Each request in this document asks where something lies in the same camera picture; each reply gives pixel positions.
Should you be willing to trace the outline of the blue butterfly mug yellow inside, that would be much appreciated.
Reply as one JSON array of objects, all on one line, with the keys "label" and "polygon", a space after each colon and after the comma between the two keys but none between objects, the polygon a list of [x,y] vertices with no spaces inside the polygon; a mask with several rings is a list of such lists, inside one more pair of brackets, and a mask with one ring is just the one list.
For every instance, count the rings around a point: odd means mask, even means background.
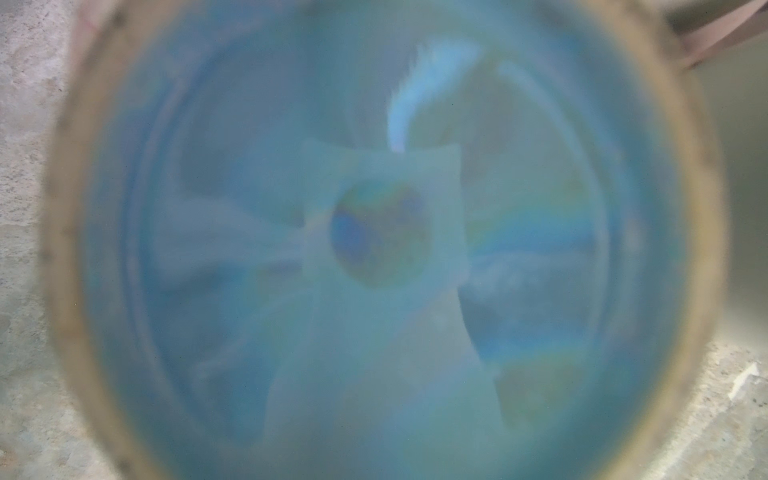
[{"label": "blue butterfly mug yellow inside", "polygon": [[643,1],[122,1],[51,333],[123,479],[639,479],[722,297],[711,136]]}]

